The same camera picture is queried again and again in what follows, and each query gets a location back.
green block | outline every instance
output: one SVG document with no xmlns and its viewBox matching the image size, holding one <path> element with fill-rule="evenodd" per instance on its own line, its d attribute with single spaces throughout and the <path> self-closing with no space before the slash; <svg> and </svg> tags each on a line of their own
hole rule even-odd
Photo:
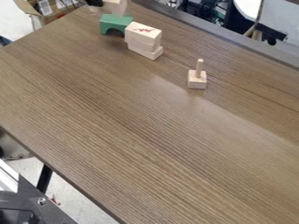
<svg viewBox="0 0 299 224">
<path fill-rule="evenodd" d="M 107 34 L 109 29 L 116 29 L 125 34 L 126 27 L 133 22 L 131 16 L 116 17 L 112 14 L 104 14 L 100 19 L 101 34 Z"/>
</svg>

metal frame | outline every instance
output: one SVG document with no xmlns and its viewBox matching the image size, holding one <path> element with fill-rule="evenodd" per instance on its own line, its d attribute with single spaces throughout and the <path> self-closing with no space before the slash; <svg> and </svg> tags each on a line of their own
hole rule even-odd
<svg viewBox="0 0 299 224">
<path fill-rule="evenodd" d="M 24 223 L 29 219 L 29 224 L 77 224 L 1 159 L 0 172 L 10 180 L 10 184 L 4 188 L 4 191 L 0 191 L 0 223 L 6 223 L 5 217 L 1 215 L 20 211 L 17 217 L 13 216 L 17 219 L 17 223 Z"/>
</svg>

table surface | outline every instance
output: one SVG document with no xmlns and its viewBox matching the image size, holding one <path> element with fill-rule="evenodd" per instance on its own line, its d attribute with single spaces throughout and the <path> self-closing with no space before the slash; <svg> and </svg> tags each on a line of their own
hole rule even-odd
<svg viewBox="0 0 299 224">
<path fill-rule="evenodd" d="M 299 223 L 299 72 L 131 8 L 162 57 L 77 10 L 0 51 L 0 125 L 119 222 Z"/>
</svg>

printed label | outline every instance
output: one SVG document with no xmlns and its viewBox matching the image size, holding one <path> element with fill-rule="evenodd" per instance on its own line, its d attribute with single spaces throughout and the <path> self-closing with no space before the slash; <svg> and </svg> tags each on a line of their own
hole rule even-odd
<svg viewBox="0 0 299 224">
<path fill-rule="evenodd" d="M 133 31 L 140 31 L 140 32 L 152 32 L 154 31 L 155 29 L 134 29 Z"/>
<path fill-rule="evenodd" d="M 48 0 L 43 0 L 38 2 L 39 8 L 42 11 L 44 16 L 50 15 L 53 13 L 51 6 Z"/>
<path fill-rule="evenodd" d="M 76 0 L 56 0 L 57 8 L 62 9 L 67 6 L 77 4 L 78 2 Z"/>
</svg>

black metal stand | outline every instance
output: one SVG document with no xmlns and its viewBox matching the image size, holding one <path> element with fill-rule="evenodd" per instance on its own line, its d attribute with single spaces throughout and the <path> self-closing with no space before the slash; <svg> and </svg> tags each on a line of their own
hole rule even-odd
<svg viewBox="0 0 299 224">
<path fill-rule="evenodd" d="M 233 32 L 238 32 L 239 34 L 244 34 L 252 25 L 253 21 L 244 18 L 236 6 L 233 0 L 228 2 L 228 8 L 226 11 L 226 19 L 223 27 L 231 30 Z"/>
<path fill-rule="evenodd" d="M 78 224 L 22 176 L 17 193 L 0 191 L 0 223 Z"/>
<path fill-rule="evenodd" d="M 183 7 L 183 11 L 187 11 L 189 0 L 183 0 L 181 6 Z"/>
<path fill-rule="evenodd" d="M 43 193 L 45 194 L 46 190 L 48 189 L 50 180 L 51 180 L 51 176 L 52 176 L 53 171 L 44 164 L 43 166 L 43 170 L 40 173 L 39 176 L 39 180 L 38 180 L 38 184 L 37 184 L 37 188 Z"/>
</svg>

